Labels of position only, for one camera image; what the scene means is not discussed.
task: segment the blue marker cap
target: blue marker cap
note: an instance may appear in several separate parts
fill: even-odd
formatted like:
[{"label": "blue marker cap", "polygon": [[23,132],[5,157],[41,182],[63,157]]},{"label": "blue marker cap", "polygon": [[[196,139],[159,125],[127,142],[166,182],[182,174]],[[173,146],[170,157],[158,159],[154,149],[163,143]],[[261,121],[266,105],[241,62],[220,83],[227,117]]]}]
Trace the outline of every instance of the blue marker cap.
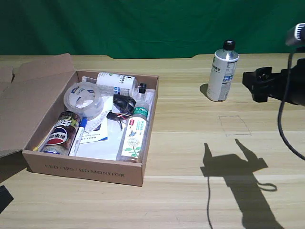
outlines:
[{"label": "blue marker cap", "polygon": [[81,120],[81,124],[80,124],[80,127],[86,127],[86,125],[87,125],[87,119],[86,118],[83,118],[82,120]]}]

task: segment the wood grain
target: wood grain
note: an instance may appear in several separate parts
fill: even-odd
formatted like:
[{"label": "wood grain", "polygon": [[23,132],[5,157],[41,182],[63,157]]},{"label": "wood grain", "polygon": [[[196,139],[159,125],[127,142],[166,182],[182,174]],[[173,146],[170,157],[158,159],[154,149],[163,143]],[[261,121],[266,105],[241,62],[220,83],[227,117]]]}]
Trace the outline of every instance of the wood grain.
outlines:
[{"label": "wood grain", "polygon": [[[200,91],[208,83],[212,55],[141,60],[73,56],[79,70],[160,76],[144,185],[33,174],[20,171],[26,163],[12,157],[3,165],[6,178],[11,175],[2,184],[14,200],[0,214],[0,228],[209,229],[208,176],[214,229],[304,228],[305,167],[277,131],[279,101],[255,103],[241,84],[243,72],[264,66],[279,72],[287,57],[242,54],[228,99],[215,103]],[[300,57],[305,56],[296,55],[294,63]],[[37,58],[0,56],[0,66],[18,68]],[[283,114],[286,136],[300,152],[305,152],[304,110],[286,104]],[[260,187],[274,186],[257,182],[277,190],[264,191]]]}]

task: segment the box lid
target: box lid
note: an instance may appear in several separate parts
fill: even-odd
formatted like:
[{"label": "box lid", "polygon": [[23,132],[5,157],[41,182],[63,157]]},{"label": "box lid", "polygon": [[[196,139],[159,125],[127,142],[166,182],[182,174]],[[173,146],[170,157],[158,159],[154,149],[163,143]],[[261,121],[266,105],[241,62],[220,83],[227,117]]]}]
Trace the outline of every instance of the box lid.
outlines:
[{"label": "box lid", "polygon": [[13,79],[13,67],[4,66],[0,68],[0,94],[10,85]]},{"label": "box lid", "polygon": [[[69,54],[20,66],[13,82],[0,94],[0,157],[26,147],[74,72]],[[9,78],[3,75],[1,80]]]}]

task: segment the aerosol can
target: aerosol can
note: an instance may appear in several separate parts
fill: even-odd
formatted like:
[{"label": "aerosol can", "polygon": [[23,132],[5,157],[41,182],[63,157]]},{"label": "aerosol can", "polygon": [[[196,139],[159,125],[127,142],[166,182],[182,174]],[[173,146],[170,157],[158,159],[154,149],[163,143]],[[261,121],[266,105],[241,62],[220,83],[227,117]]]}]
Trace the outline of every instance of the aerosol can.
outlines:
[{"label": "aerosol can", "polygon": [[235,42],[224,41],[222,49],[214,54],[210,80],[207,89],[209,99],[222,102],[227,99],[239,55],[234,51]]}]

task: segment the green screen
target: green screen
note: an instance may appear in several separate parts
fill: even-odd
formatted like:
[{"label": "green screen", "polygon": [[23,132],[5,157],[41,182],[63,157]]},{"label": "green screen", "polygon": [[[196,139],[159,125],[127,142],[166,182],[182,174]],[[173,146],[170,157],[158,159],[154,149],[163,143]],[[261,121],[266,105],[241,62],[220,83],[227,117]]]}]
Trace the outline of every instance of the green screen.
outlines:
[{"label": "green screen", "polygon": [[236,41],[238,53],[288,52],[304,0],[1,0],[0,55],[184,58]]}]

